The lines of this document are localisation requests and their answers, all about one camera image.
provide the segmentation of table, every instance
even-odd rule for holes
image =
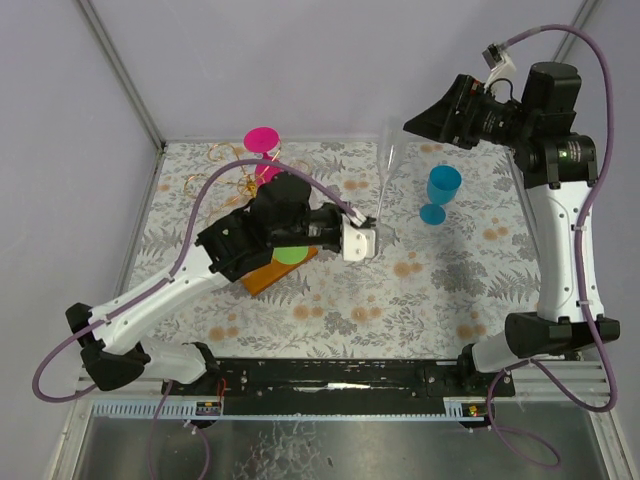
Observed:
[[[131,286],[175,259],[193,204],[185,181],[234,158],[228,149],[212,162],[209,147],[168,145]],[[240,157],[253,156],[235,147]],[[380,176],[374,143],[289,142],[280,158],[310,167],[363,213],[375,213]],[[445,207],[445,223],[429,226],[419,209],[427,202],[429,171],[439,164],[457,168],[463,183]],[[235,182],[241,172],[224,178]],[[195,191],[199,181],[204,183],[194,179],[189,189]],[[214,184],[196,231],[248,200],[234,200],[237,195],[235,185]],[[321,201],[314,192],[312,206]],[[509,312],[535,309],[535,251],[501,147],[481,143],[465,151],[409,144],[378,225],[375,259],[345,263],[321,251],[255,298],[241,282],[202,296],[163,320],[153,336],[207,342],[216,356],[452,358],[464,345],[498,333]]]

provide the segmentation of purple cable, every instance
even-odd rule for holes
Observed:
[[[77,333],[74,333],[65,341],[60,343],[56,348],[51,350],[51,352],[46,357],[44,357],[42,362],[40,362],[40,365],[38,365],[38,368],[36,368],[36,373],[33,374],[33,379],[31,380],[31,389],[33,390],[33,394],[36,397],[38,397],[40,400],[44,402],[65,403],[65,402],[70,402],[72,400],[76,400],[80,397],[83,397],[87,393],[95,390],[96,385],[91,385],[85,388],[84,390],[74,393],[73,395],[68,395],[66,397],[51,397],[40,389],[40,378],[42,377],[42,373],[44,372],[44,369],[47,368],[47,366],[51,363],[51,360],[57,357],[62,350],[64,350],[69,345],[77,341],[80,337],[95,330],[96,328],[98,328],[100,325],[104,323],[105,323],[104,320],[98,320],[97,322],[94,322],[91,325],[87,325],[82,330],[78,331]]]
[[[176,272],[178,270],[180,270],[180,267],[182,266],[182,262],[184,261],[184,258],[187,256],[187,251],[189,250],[189,247],[191,246],[191,236],[193,234],[193,228],[195,226],[196,218],[198,216],[198,210],[200,209],[200,205],[202,204],[202,201],[204,200],[204,196],[207,194],[207,191],[209,190],[211,185],[213,185],[213,182],[215,182],[218,178],[220,178],[221,175],[223,175],[224,173],[226,173],[229,170],[232,170],[234,168],[243,167],[245,165],[266,165],[266,166],[270,166],[272,164],[273,164],[273,162],[271,162],[269,160],[263,160],[263,159],[257,159],[257,158],[256,159],[247,159],[247,160],[237,160],[235,162],[231,162],[231,163],[227,163],[226,165],[223,165],[218,170],[216,170],[213,173],[213,175],[211,175],[211,177],[209,177],[209,179],[205,182],[204,186],[200,190],[200,193],[198,193],[198,196],[196,197],[196,201],[193,204],[193,209],[191,210],[191,215],[189,216],[189,222],[187,224],[187,231],[185,233],[184,243],[182,244],[182,247],[180,249],[180,253],[178,254],[178,258],[177,258],[176,262],[174,263],[173,267],[169,271],[169,275],[170,276],[175,275]],[[295,169],[295,168],[293,168],[293,167],[291,167],[289,165],[286,165],[284,163],[278,163],[278,168],[281,169],[281,170],[284,170],[285,172],[288,172],[288,173],[291,173],[293,175],[296,175],[297,177],[300,177],[302,180],[304,180],[305,182],[307,182],[311,186],[316,187],[318,190],[320,190],[322,193],[324,193],[330,200],[332,200],[333,203],[335,203],[338,207],[340,207],[342,210],[344,210],[349,215],[354,215],[355,214],[355,211],[353,210],[353,208],[351,208],[351,206],[349,206],[349,204],[345,203],[342,199],[340,199],[340,197],[337,194],[333,193],[327,187],[325,187],[320,182],[318,182],[315,178],[310,177],[309,175],[306,175],[306,174],[302,173],[301,171],[299,171],[299,170],[297,170],[297,169]],[[160,290],[162,287],[164,287],[167,283],[169,283],[169,279],[163,278],[158,283],[156,283],[155,285],[150,287],[148,290],[142,292],[137,297],[131,299],[130,301],[128,301],[124,305],[122,305],[122,306],[116,308],[115,310],[113,310],[112,312],[108,313],[106,315],[106,319],[107,320],[112,320],[113,318],[117,317],[118,315],[126,312],[131,307],[133,307],[133,306],[137,305],[138,303],[142,302],[143,300],[149,298],[151,295],[153,295],[158,290]],[[49,365],[49,363],[51,363],[51,360],[53,360],[62,350],[67,348],[69,345],[74,343],[76,340],[78,340],[83,335],[86,335],[87,333],[95,330],[96,328],[98,328],[99,326],[103,325],[104,323],[105,323],[104,320],[98,320],[98,321],[95,321],[95,322],[91,323],[90,325],[84,327],[82,330],[80,330],[79,332],[77,332],[74,335],[70,336],[65,341],[63,341],[60,345],[58,345],[56,348],[54,348],[44,358],[44,360],[42,360],[42,362],[40,362],[40,365],[38,365],[38,368],[36,369],[36,372],[33,375],[33,380],[31,382],[31,388],[32,388],[33,393],[34,393],[34,395],[36,397],[38,397],[42,401],[49,402],[49,403],[64,403],[64,402],[70,402],[72,400],[77,400],[78,398],[86,395],[87,393],[93,391],[96,388],[96,385],[91,385],[90,387],[87,387],[86,389],[84,389],[84,390],[82,390],[80,392],[76,392],[73,395],[69,395],[69,396],[66,396],[66,397],[51,397],[51,396],[43,393],[42,390],[40,389],[40,378],[42,377],[42,373],[44,372],[44,369]]]
[[[173,387],[173,380],[169,380],[167,382],[166,390],[162,395],[162,398],[160,399],[160,403],[158,403],[158,407],[156,408],[156,411],[153,413],[153,419],[151,420],[151,428],[149,429],[149,439],[147,440],[147,469],[149,470],[149,477],[151,477],[151,480],[156,480],[158,478],[156,477],[156,474],[153,471],[153,462],[151,460],[151,440],[153,439],[153,430],[156,427],[156,423],[158,421],[158,417],[160,416],[160,411],[162,410],[162,406],[164,405],[164,402],[166,402],[167,398],[169,397],[169,393],[171,392],[171,387]],[[202,439],[202,441],[204,442],[204,451],[205,451],[204,467],[202,468],[202,472],[198,476],[198,480],[203,480],[205,475],[207,474],[207,471],[209,470],[209,463],[211,462],[211,448],[209,447],[209,441],[207,440],[207,436],[204,434],[204,432],[197,427],[194,427],[194,428],[195,428],[195,431],[198,433],[198,435],[200,435],[200,438]]]
[[[576,405],[590,412],[604,413],[604,412],[610,411],[615,407],[618,401],[618,385],[616,382],[615,375],[613,373],[613,366],[611,365],[611,361],[609,360],[609,356],[607,355],[607,352],[605,350],[604,343],[602,342],[602,339],[600,338],[600,334],[598,333],[598,327],[596,326],[596,323],[593,319],[591,308],[589,307],[589,303],[588,303],[587,283],[586,283],[585,271],[584,271],[584,252],[583,252],[583,246],[582,246],[583,232],[580,227],[584,226],[587,215],[589,214],[589,210],[593,206],[593,203],[598,193],[600,192],[600,189],[602,188],[604,180],[607,177],[609,168],[611,166],[611,157],[613,154],[613,138],[614,138],[613,87],[611,84],[611,71],[609,70],[609,65],[607,63],[607,59],[605,58],[604,52],[600,49],[600,47],[593,40],[593,38],[591,38],[585,32],[575,27],[572,27],[570,25],[552,24],[552,25],[543,25],[540,27],[532,28],[530,30],[527,30],[525,32],[522,32],[516,35],[515,37],[510,38],[509,40],[507,40],[502,44],[502,47],[506,49],[508,47],[511,47],[512,45],[515,45],[518,42],[521,42],[526,38],[529,38],[540,32],[546,32],[549,30],[560,30],[560,31],[568,32],[584,40],[585,43],[587,43],[587,45],[591,47],[596,57],[598,58],[598,62],[600,63],[600,68],[602,69],[602,75],[604,77],[605,98],[606,98],[606,105],[607,105],[606,107],[607,108],[607,143],[606,143],[605,152],[604,152],[604,159],[602,161],[602,168],[600,170],[600,178],[598,179],[598,182],[595,184],[595,186],[589,192],[589,195],[587,195],[587,198],[584,204],[582,205],[582,208],[580,209],[580,213],[578,214],[578,218],[576,220],[577,228],[575,228],[575,262],[576,262],[576,270],[578,274],[577,275],[578,295],[581,302],[582,313],[584,314],[587,320],[589,331],[593,336],[596,349],[598,350],[598,354],[602,359],[602,366],[607,375],[607,381],[609,382],[609,387],[611,390],[609,401],[601,407],[589,405],[588,403],[576,397],[574,393],[572,393],[565,385],[563,385],[563,383],[553,373],[551,373],[551,371],[547,367],[545,367],[538,360],[530,359],[530,362],[533,363],[536,367],[538,367],[549,378],[549,380],[551,380],[551,382],[556,387],[558,387],[560,391],[564,393]],[[513,370],[516,368],[520,368],[523,365],[526,365],[527,363],[528,361],[519,362],[515,365],[512,365],[511,367],[508,367],[508,369]],[[497,385],[498,381],[500,381],[500,379],[504,376],[504,374],[505,372],[503,370],[496,375],[496,377],[493,379],[493,382],[491,382],[491,386],[489,387],[489,392],[487,394],[488,416],[489,416],[489,422],[491,423],[491,426],[496,431],[496,434],[498,435],[502,443],[504,443],[504,445],[516,455],[524,458],[525,460],[527,460],[530,463],[533,463],[534,465],[537,465],[546,469],[559,468],[561,465],[560,455],[557,452],[557,450],[551,444],[549,444],[546,440],[530,432],[518,430],[515,428],[509,428],[509,427],[499,427],[498,425],[495,424],[493,413],[491,412],[491,401],[493,400],[495,386]],[[502,435],[501,431],[516,433],[519,435],[526,435],[542,443],[556,456],[557,463],[553,465],[545,464],[523,454],[507,441],[507,439]]]

